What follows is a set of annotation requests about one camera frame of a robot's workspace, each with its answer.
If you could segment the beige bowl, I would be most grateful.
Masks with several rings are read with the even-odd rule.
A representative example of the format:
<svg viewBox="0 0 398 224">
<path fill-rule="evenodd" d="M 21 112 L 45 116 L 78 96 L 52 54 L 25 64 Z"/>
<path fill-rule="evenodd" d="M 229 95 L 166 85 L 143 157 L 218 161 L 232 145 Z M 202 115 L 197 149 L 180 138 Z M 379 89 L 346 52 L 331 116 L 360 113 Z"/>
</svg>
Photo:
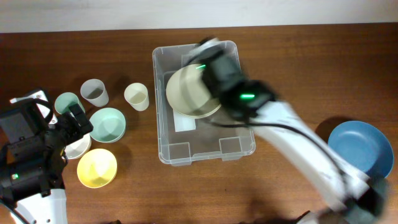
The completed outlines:
<svg viewBox="0 0 398 224">
<path fill-rule="evenodd" d="M 205 65 L 191 64 L 176 71 L 166 86 L 166 97 L 171 107 L 210 109 L 220 102 L 213 98 L 202 81 Z"/>
<path fill-rule="evenodd" d="M 216 107 L 210 108 L 209 110 L 203 108 L 192 109 L 192 108 L 178 108 L 175 106 L 172 107 L 173 110 L 180 113 L 181 115 L 195 119 L 202 119 L 209 117 L 213 115 L 215 112 L 217 112 L 220 108 L 221 105 L 217 105 Z"/>
</svg>

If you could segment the blue plastic bowl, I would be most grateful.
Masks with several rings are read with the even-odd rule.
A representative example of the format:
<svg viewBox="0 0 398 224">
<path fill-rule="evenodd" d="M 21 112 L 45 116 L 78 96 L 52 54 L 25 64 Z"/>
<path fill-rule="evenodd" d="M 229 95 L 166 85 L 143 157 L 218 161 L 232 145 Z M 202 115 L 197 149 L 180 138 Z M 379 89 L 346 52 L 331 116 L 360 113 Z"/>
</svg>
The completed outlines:
<svg viewBox="0 0 398 224">
<path fill-rule="evenodd" d="M 328 145 L 342 158 L 370 177 L 387 177 L 394 166 L 394 151 L 385 135 L 362 121 L 339 124 Z"/>
</svg>

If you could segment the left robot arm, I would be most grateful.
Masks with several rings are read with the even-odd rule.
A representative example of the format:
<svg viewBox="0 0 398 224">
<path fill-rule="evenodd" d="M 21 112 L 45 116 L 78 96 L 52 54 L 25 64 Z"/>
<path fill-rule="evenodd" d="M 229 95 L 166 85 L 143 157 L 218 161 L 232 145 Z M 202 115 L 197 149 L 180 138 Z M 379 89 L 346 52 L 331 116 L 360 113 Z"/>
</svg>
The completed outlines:
<svg viewBox="0 0 398 224">
<path fill-rule="evenodd" d="M 65 148 L 92 132 L 93 125 L 78 104 L 50 124 L 40 106 L 52 104 L 28 98 L 1 115 L 8 143 L 1 149 L 1 205 L 16 223 L 66 223 L 62 172 L 68 164 Z"/>
</svg>

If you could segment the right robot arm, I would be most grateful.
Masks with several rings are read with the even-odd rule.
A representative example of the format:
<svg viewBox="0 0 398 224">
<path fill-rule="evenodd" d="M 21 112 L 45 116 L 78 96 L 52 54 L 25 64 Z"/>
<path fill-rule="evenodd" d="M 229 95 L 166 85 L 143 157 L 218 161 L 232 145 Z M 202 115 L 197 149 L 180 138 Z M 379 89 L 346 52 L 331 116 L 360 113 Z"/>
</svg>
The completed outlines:
<svg viewBox="0 0 398 224">
<path fill-rule="evenodd" d="M 249 79 L 217 39 L 189 52 L 201 80 L 235 128 L 250 128 L 276 147 L 317 189 L 327 208 L 307 211 L 295 223 L 376 223 L 387 200 L 387 180 L 369 177 L 335 153 L 286 102 L 263 82 Z"/>
</svg>

